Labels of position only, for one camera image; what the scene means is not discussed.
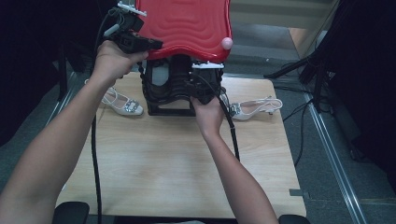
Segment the hand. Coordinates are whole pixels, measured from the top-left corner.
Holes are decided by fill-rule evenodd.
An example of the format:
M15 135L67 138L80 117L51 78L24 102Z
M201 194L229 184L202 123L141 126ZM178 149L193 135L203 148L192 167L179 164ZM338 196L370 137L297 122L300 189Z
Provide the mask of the hand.
M203 105L198 99L191 97L191 102L203 137L219 135L220 126L224 118L219 99L214 97L209 104Z
M117 78L121 78L131 71L134 63L141 62L148 56L146 51L126 54L114 42L106 40L98 48L91 79L99 79L101 83L111 87Z

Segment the red plastic lid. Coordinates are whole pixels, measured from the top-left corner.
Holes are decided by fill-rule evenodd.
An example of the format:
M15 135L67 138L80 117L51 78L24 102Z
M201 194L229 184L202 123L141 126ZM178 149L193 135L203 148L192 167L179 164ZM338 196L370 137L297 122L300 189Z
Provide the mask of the red plastic lid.
M139 34L159 39L163 48L152 50L148 59L186 54L201 61L224 62L230 54L221 41L232 38L230 0L136 0L147 11Z

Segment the table surface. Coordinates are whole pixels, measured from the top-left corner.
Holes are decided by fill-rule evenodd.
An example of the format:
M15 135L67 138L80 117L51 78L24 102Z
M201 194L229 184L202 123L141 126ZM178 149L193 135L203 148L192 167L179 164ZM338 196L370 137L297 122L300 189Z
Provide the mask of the table surface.
M231 103L275 97L270 80L224 77L221 83ZM118 80L115 88L140 102L145 112L124 117L104 105L97 111L103 214L234 218L195 118L149 116L137 73ZM188 106L187 101L176 104ZM234 125L241 162L266 191L276 215L305 216L303 198L290 196L290 189L300 186L280 112L259 113ZM233 151L226 120L220 131ZM57 204L70 201L86 202L96 214L91 134Z

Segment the white sandal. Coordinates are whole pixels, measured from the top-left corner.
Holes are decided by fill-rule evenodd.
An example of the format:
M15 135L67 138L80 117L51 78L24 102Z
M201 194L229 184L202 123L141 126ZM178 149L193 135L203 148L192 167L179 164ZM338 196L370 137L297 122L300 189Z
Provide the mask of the white sandal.
M108 88L102 103L109 105L120 115L141 115L143 107L134 99L119 94L114 87Z
M233 119L247 120L259 112L272 114L282 106L282 101L268 96L264 99L231 104L230 115Z

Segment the black chair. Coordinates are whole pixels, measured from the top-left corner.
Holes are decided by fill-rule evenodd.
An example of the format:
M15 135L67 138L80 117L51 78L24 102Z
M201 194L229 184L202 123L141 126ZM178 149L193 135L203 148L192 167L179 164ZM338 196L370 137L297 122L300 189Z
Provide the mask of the black chair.
M89 212L90 206L87 203L61 203L55 209L52 224L85 224ZM306 217L282 215L279 217L279 224L310 224L310 222Z

